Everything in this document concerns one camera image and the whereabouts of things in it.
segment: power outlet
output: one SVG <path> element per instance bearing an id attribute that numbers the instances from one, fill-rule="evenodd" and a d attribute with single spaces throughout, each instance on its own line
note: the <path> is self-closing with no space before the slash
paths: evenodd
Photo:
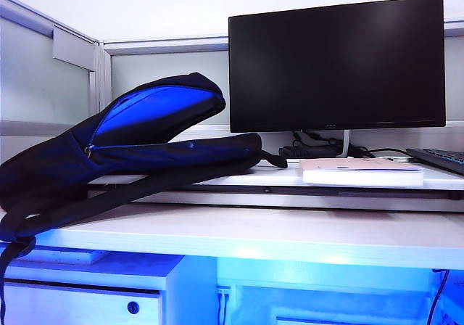
<path id="1" fill-rule="evenodd" d="M 218 285 L 217 286 L 217 293 L 221 294 L 223 296 L 223 301 L 225 299 L 225 296 L 228 295 L 228 301 L 227 301 L 227 308 L 235 308 L 236 307 L 236 286 L 235 285 L 230 285 L 230 286 L 225 286 L 225 285 Z"/>

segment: white desk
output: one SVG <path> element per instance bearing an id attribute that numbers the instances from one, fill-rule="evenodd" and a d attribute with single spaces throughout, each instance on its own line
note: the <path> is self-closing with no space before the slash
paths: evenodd
<path id="1" fill-rule="evenodd" d="M 345 208 L 369 210 L 464 212 L 464 176 L 421 165 L 423 186 L 398 189 L 318 188 L 302 181 L 299 166 L 279 169 L 261 162 L 246 175 L 205 181 L 194 189 L 178 189 L 145 197 L 140 202 L 192 205 Z M 142 176 L 103 176 L 93 184 L 126 184 Z"/>
<path id="2" fill-rule="evenodd" d="M 464 269 L 464 214 L 125 205 L 38 244 L 360 266 Z"/>

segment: white cabinet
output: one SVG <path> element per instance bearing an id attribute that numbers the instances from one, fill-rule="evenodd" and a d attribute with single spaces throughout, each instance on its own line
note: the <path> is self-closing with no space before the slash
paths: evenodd
<path id="1" fill-rule="evenodd" d="M 6 325 L 215 325 L 216 258 L 38 247 L 6 274 Z"/>
<path id="2" fill-rule="evenodd" d="M 162 325 L 158 293 L 8 283 L 6 324 Z"/>

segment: keyboard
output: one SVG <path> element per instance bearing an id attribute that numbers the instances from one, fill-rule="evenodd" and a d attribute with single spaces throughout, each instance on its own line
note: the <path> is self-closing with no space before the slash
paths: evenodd
<path id="1" fill-rule="evenodd" d="M 425 163 L 464 175 L 464 152 L 442 149 L 406 149 L 406 152 Z"/>

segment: white drawer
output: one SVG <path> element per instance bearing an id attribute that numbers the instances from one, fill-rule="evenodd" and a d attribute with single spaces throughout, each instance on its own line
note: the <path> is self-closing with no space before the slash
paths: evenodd
<path id="1" fill-rule="evenodd" d="M 6 283 L 5 297 L 6 325 L 162 324 L 161 297 L 153 293 Z"/>

